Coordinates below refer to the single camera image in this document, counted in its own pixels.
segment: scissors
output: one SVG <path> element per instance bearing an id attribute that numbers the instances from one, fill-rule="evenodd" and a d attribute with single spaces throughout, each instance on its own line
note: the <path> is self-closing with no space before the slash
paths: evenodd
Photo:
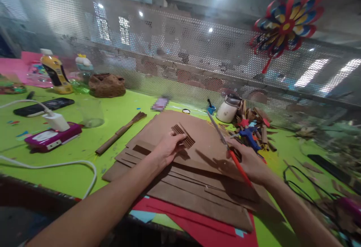
<path id="1" fill-rule="evenodd" d="M 229 146 L 228 146 L 228 144 L 227 144 L 224 136 L 222 135 L 221 131 L 219 130 L 216 122 L 213 120 L 211 114 L 210 114 L 208 111 L 207 111 L 207 113 L 208 113 L 209 118 L 211 119 L 211 122 L 212 122 L 213 126 L 215 127 L 216 131 L 218 132 L 219 136 L 221 137 L 222 142 L 226 145 L 226 147 L 227 147 L 227 152 L 228 152 L 228 154 L 230 154 L 230 156 L 232 157 L 232 159 L 233 159 L 233 161 L 234 161 L 234 163 L 235 163 L 238 171 L 240 172 L 241 176 L 243 177 L 244 181 L 245 181 L 251 188 L 253 188 L 252 182 L 249 180 L 249 178 L 247 177 L 245 171 L 243 170 L 242 166 L 240 165 L 240 162 L 238 161 L 238 159 L 237 159 L 237 157 L 236 157 L 236 154 L 234 153 L 233 150 L 231 150 L 231 149 L 229 148 Z"/>

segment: brown bag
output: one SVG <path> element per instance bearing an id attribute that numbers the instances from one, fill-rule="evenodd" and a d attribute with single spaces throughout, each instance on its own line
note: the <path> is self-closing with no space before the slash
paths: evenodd
<path id="1" fill-rule="evenodd" d="M 125 80 L 113 74 L 94 74 L 90 77 L 89 87 L 96 97 L 119 97 L 125 94 Z"/>

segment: yellow bottle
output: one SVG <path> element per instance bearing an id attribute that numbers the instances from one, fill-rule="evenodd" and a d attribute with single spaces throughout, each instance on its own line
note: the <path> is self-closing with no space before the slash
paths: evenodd
<path id="1" fill-rule="evenodd" d="M 58 94 L 70 94 L 73 92 L 73 88 L 69 83 L 68 78 L 65 75 L 63 65 L 61 61 L 53 57 L 53 52 L 47 49 L 40 49 L 43 56 L 40 61 L 48 73 L 52 83 L 54 85 L 54 90 Z"/>

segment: bottle cap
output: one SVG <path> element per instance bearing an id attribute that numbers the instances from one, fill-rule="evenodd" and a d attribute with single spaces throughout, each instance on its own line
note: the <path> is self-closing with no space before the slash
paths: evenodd
<path id="1" fill-rule="evenodd" d="M 238 107 L 241 103 L 240 97 L 235 96 L 234 94 L 229 94 L 224 98 L 224 101 L 234 107 Z"/>

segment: plastic bottle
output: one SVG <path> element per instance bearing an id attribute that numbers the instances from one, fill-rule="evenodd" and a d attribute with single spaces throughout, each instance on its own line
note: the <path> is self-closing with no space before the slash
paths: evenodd
<path id="1" fill-rule="evenodd" d="M 52 80 L 54 90 L 58 94 L 72 93 L 73 88 L 65 75 L 64 67 L 61 61 L 58 58 L 52 56 L 53 52 L 51 50 L 40 49 L 40 51 L 43 54 L 40 62 Z"/>
<path id="2" fill-rule="evenodd" d="M 224 98 L 224 102 L 219 107 L 216 117 L 222 122 L 230 123 L 234 118 L 240 103 L 241 100 L 238 99 L 238 97 L 227 95 Z"/>
<path id="3" fill-rule="evenodd" d="M 80 71 L 80 78 L 88 86 L 90 76 L 94 74 L 94 68 L 86 55 L 78 54 L 75 59 L 76 66 Z"/>

